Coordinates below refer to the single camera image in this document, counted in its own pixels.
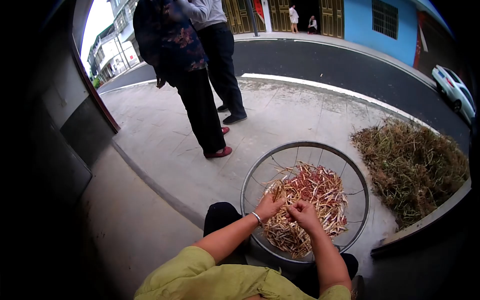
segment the black trousers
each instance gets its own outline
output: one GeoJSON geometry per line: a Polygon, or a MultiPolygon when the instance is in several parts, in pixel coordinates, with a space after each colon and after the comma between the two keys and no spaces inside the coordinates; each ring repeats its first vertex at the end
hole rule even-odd
{"type": "Polygon", "coordinates": [[[193,134],[204,153],[215,153],[223,149],[226,146],[225,140],[207,70],[166,72],[162,76],[165,76],[168,84],[177,88],[187,110],[193,134]]]}
{"type": "Polygon", "coordinates": [[[197,32],[208,56],[208,76],[216,93],[233,116],[247,116],[233,69],[233,35],[225,23],[210,25],[197,32]]]}
{"type": "MultiPolygon", "coordinates": [[[[240,220],[242,216],[237,210],[228,202],[217,202],[208,208],[205,217],[204,237],[216,230],[219,230],[233,222],[240,220]]],[[[239,246],[230,257],[229,262],[222,261],[221,264],[235,263],[241,264],[241,257],[243,256],[243,264],[247,264],[242,246],[239,246]]],[[[352,279],[358,271],[359,263],[357,259],[348,253],[340,254],[345,261],[348,269],[348,275],[352,279]]],[[[301,289],[305,294],[318,299],[320,285],[318,283],[318,273],[316,264],[312,264],[307,270],[299,274],[292,283],[301,289]]]]}

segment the wooden door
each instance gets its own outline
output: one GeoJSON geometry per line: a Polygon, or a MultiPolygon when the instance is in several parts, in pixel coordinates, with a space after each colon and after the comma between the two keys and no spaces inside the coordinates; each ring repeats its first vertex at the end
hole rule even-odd
{"type": "Polygon", "coordinates": [[[290,31],[288,0],[268,0],[273,31],[290,31]]]}
{"type": "Polygon", "coordinates": [[[344,38],[343,0],[320,0],[321,31],[324,36],[344,38]]]}
{"type": "Polygon", "coordinates": [[[258,31],[265,31],[265,24],[260,20],[253,6],[252,0],[222,0],[222,8],[227,17],[227,24],[233,34],[253,32],[252,20],[248,13],[248,4],[250,1],[253,7],[253,16],[257,23],[258,31]]]}

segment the white shirt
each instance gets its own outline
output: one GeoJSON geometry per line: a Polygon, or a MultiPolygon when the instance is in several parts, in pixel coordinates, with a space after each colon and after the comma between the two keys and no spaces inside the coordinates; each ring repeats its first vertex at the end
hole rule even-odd
{"type": "Polygon", "coordinates": [[[196,30],[227,22],[222,9],[222,0],[192,0],[191,3],[178,0],[177,2],[182,6],[183,12],[190,17],[196,30]]]}
{"type": "Polygon", "coordinates": [[[310,19],[310,21],[308,22],[308,25],[310,25],[310,27],[315,27],[315,29],[318,29],[318,28],[317,28],[317,20],[312,20],[312,19],[310,19]]]}
{"type": "Polygon", "coordinates": [[[290,7],[288,9],[288,13],[290,15],[290,22],[297,24],[299,22],[299,15],[297,11],[293,7],[290,7]]]}

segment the red banner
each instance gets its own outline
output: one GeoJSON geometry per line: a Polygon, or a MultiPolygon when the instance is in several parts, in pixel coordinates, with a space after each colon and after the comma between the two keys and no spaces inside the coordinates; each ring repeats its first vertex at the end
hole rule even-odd
{"type": "Polygon", "coordinates": [[[253,4],[255,6],[255,10],[257,11],[258,16],[260,17],[260,19],[262,19],[262,22],[265,24],[264,8],[262,7],[261,0],[253,0],[253,4]]]}

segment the silver bracelet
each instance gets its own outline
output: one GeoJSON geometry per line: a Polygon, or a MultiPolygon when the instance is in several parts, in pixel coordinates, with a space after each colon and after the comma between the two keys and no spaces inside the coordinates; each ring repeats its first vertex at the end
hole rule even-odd
{"type": "Polygon", "coordinates": [[[262,219],[260,219],[260,217],[255,212],[252,212],[252,214],[255,216],[255,218],[257,218],[258,226],[263,226],[262,219]]]}

